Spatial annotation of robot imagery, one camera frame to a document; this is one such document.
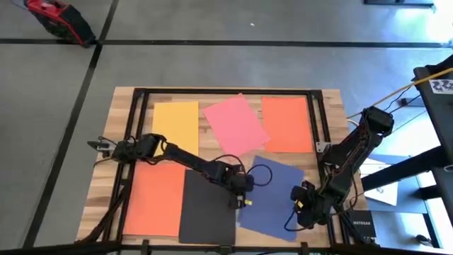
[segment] red-orange paper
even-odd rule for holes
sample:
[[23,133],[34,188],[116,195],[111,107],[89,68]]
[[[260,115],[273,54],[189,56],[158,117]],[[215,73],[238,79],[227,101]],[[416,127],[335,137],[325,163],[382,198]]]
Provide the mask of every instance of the red-orange paper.
[[313,152],[306,98],[262,97],[267,152]]
[[185,167],[137,162],[124,234],[177,237],[183,207]]

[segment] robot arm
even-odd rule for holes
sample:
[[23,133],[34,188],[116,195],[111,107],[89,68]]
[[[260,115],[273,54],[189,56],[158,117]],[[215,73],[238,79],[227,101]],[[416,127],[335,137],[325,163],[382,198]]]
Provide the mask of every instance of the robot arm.
[[[167,142],[163,135],[145,134],[139,140],[123,140],[117,145],[112,144],[111,141],[104,141],[105,138],[99,137],[99,141],[91,141],[88,144],[102,152],[104,158],[123,164],[140,160],[154,165],[162,160],[171,160],[200,172],[209,182],[230,192],[229,206],[233,209],[246,206],[246,192],[252,191],[255,184],[253,176],[246,173],[242,164],[231,165],[217,160],[206,161],[181,149],[176,144]],[[163,154],[156,156],[159,145]]]
[[299,225],[310,229],[315,224],[327,223],[332,215],[331,208],[337,211],[341,208],[349,194],[354,174],[382,139],[390,135],[393,125],[390,113],[375,107],[366,108],[355,130],[340,144],[325,148],[319,162],[326,170],[322,187],[315,189],[312,183],[304,181],[302,186],[292,189],[291,199],[295,202],[294,211]]

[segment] black floor stripe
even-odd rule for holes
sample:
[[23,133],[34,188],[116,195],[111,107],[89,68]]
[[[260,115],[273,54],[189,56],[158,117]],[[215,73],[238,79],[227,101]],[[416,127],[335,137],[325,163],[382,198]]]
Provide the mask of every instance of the black floor stripe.
[[[119,0],[113,0],[112,4],[110,5],[110,10],[108,12],[107,18],[105,20],[100,40],[105,39],[110,24],[113,20],[113,15],[115,14],[116,7],[118,5]],[[50,169],[49,177],[47,178],[44,190],[42,192],[40,201],[36,208],[35,214],[33,216],[33,220],[28,228],[27,235],[25,236],[25,241],[23,243],[23,248],[31,248],[33,247],[38,232],[40,230],[42,221],[44,220],[44,216],[47,210],[47,206],[49,205],[50,198],[52,197],[53,190],[55,188],[55,184],[57,183],[57,179],[62,168],[64,158],[66,157],[66,153],[69,148],[69,143],[71,142],[72,135],[74,134],[74,130],[76,128],[77,121],[79,120],[80,112],[84,105],[86,94],[88,93],[88,89],[90,87],[91,80],[94,75],[94,71],[96,69],[96,65],[98,64],[99,57],[101,55],[103,46],[101,44],[97,44],[96,48],[94,49],[93,56],[91,58],[90,64],[88,66],[88,70],[86,71],[84,81],[81,85],[79,94],[77,95],[76,102],[74,107],[71,111],[71,117],[69,118],[69,122],[66,126],[66,130],[63,134],[63,139],[59,144],[57,154],[55,156],[55,160],[53,162],[52,168]]]
[[451,48],[437,42],[304,42],[268,40],[105,40],[104,45],[195,45],[195,46],[273,46],[273,47],[364,47],[364,48]]
[[72,45],[73,43],[63,39],[0,38],[0,44]]
[[[110,7],[114,13],[116,5]],[[193,45],[193,46],[268,46],[268,47],[359,47],[359,48],[413,48],[413,49],[448,49],[453,42],[309,42],[309,41],[269,41],[269,40],[106,40],[107,31],[113,15],[108,16],[110,23],[104,27],[99,42],[102,45]],[[37,44],[37,45],[72,45],[61,39],[10,39],[0,38],[0,44]]]

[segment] wooden table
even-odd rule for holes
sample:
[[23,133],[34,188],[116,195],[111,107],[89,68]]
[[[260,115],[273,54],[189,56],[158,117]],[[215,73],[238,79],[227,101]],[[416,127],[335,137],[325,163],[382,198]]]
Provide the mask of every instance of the wooden table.
[[[105,124],[104,137],[112,140],[122,140],[125,132],[127,117],[129,114],[130,104],[132,100],[132,93],[134,87],[117,87],[113,94],[113,100],[110,106],[108,119]],[[348,124],[346,122],[346,114],[344,112],[343,103],[340,97],[339,90],[326,89],[323,90],[324,106],[328,120],[329,132],[332,142],[338,143],[345,138],[348,133]],[[176,93],[163,93],[152,94],[149,97],[147,108],[147,116],[144,123],[143,133],[151,132],[153,106],[156,102],[182,102],[182,101],[198,101],[200,106],[199,121],[200,121],[200,157],[204,159],[213,159],[221,154],[223,151],[220,149],[214,133],[209,126],[207,120],[202,114],[202,109],[218,103],[232,95],[227,94],[176,94]],[[257,113],[258,117],[262,119],[260,99],[263,95],[245,95],[252,109]],[[319,109],[315,106],[317,127],[319,129],[320,139],[323,140],[321,118]],[[315,153],[269,153],[265,152],[263,148],[253,151],[251,153],[241,156],[242,161],[246,168],[249,168],[253,162],[253,157],[260,155],[262,157],[272,159],[283,164],[297,166],[299,169],[305,171],[305,179],[319,186],[319,172],[316,163]],[[107,161],[97,165],[93,172],[93,178],[86,199],[84,213],[81,218],[79,232],[77,239],[81,239],[88,235],[88,233],[98,224],[104,213],[107,211],[112,193],[113,182],[115,179],[117,164],[114,161]],[[357,173],[355,180],[358,186],[358,193],[363,191],[360,177]],[[350,192],[349,198],[353,197],[354,192]],[[366,210],[367,204],[364,196],[360,196],[357,205],[357,210]],[[337,241],[341,241],[340,227],[338,219],[334,218],[335,236]],[[117,221],[113,223],[112,237],[115,237],[115,227]],[[179,245],[178,238],[169,237],[138,237],[127,236],[123,238],[123,244],[141,244],[143,239],[148,239],[150,244],[166,244],[166,245]],[[295,242],[288,242],[282,239],[264,235],[254,232],[242,227],[236,228],[236,246],[248,247],[298,247],[300,242],[307,242],[310,247],[329,247],[328,231],[326,226],[316,225],[311,230],[298,232],[297,240]]]

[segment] black paper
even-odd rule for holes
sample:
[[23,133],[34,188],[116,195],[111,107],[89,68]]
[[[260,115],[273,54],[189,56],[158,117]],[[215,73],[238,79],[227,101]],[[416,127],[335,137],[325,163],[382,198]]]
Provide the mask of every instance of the black paper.
[[232,245],[236,238],[236,211],[228,207],[229,192],[198,172],[185,173],[179,242]]

